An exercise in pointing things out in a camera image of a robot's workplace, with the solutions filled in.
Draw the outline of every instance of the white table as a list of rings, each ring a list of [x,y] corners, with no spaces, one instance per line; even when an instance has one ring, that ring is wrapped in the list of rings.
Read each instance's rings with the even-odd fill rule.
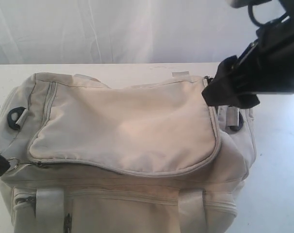
[[[0,104],[9,91],[36,72],[84,74],[110,87],[155,83],[172,72],[216,73],[217,63],[121,65],[0,65]],[[229,233],[294,233],[294,95],[261,96],[255,108],[258,157],[238,199]],[[0,196],[0,233],[12,233]]]

